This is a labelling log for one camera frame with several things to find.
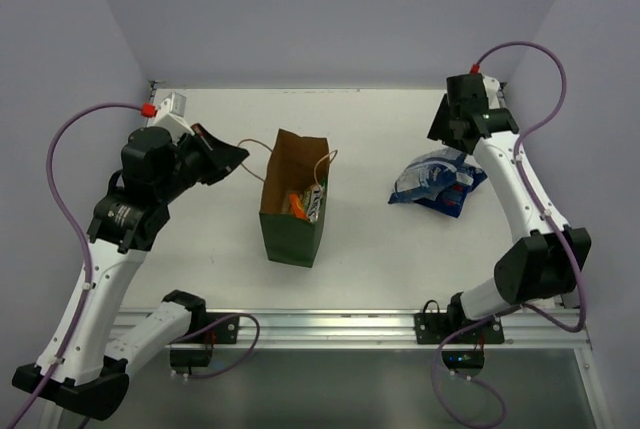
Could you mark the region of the blue snack packet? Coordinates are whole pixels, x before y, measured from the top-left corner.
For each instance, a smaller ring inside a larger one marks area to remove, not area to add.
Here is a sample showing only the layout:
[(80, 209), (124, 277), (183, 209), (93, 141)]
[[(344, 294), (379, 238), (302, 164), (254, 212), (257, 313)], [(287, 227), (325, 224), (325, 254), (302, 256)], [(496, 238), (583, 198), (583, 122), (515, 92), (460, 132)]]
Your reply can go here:
[(434, 198), (421, 198), (416, 204), (441, 214), (458, 218), (468, 194), (487, 179), (480, 167), (463, 163), (456, 172), (455, 181), (441, 190)]
[(412, 160), (394, 182), (389, 204), (412, 203), (419, 199), (434, 200), (457, 180), (458, 170), (467, 155), (445, 147)]

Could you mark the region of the green paper bag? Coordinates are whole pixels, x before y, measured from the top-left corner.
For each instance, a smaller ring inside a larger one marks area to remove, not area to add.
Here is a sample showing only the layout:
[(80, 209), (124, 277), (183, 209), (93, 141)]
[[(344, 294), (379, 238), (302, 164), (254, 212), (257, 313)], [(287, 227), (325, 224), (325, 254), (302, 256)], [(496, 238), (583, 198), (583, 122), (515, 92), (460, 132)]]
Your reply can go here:
[[(262, 184), (259, 221), (267, 258), (272, 262), (311, 268), (320, 247), (328, 202), (330, 167), (337, 156), (322, 137), (300, 136), (281, 129), (269, 148), (265, 174), (254, 174)], [(314, 184), (324, 186), (316, 223), (287, 214), (289, 191), (304, 194)]]

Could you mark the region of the orange snack packet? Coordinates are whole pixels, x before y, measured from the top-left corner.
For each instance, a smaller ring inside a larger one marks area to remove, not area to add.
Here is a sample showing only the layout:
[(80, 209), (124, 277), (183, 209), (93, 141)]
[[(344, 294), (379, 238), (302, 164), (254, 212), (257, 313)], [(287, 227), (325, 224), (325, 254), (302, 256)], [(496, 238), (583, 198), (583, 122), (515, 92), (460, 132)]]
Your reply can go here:
[(284, 206), (287, 214), (303, 221), (309, 220), (302, 193), (289, 191), (285, 197)]

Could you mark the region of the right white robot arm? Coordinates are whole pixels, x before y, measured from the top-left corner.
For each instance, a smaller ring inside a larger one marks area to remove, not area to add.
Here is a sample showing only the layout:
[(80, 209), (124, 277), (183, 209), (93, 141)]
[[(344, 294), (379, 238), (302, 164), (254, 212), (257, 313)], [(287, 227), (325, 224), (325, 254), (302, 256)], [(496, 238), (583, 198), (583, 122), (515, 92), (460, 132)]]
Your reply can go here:
[(472, 156), (485, 171), (513, 241), (491, 279), (451, 298), (447, 318), (454, 330), (573, 292), (591, 249), (588, 231), (571, 226), (535, 175), (515, 119), (499, 103), (499, 87), (480, 73), (449, 77), (428, 133)]

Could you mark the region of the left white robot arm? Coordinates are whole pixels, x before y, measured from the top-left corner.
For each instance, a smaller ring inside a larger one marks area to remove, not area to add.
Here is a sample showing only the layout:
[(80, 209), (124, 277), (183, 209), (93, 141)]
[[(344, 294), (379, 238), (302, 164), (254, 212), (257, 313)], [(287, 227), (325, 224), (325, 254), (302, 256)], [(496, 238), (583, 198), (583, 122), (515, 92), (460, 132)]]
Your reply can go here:
[(109, 339), (134, 275), (170, 219), (170, 204), (196, 184), (222, 181), (248, 156), (199, 124), (178, 139), (161, 127), (134, 131), (121, 150), (121, 169), (80, 234), (85, 261), (63, 318), (37, 361), (16, 369), (13, 386), (104, 421), (161, 349), (209, 336), (205, 301), (174, 290), (142, 323)]

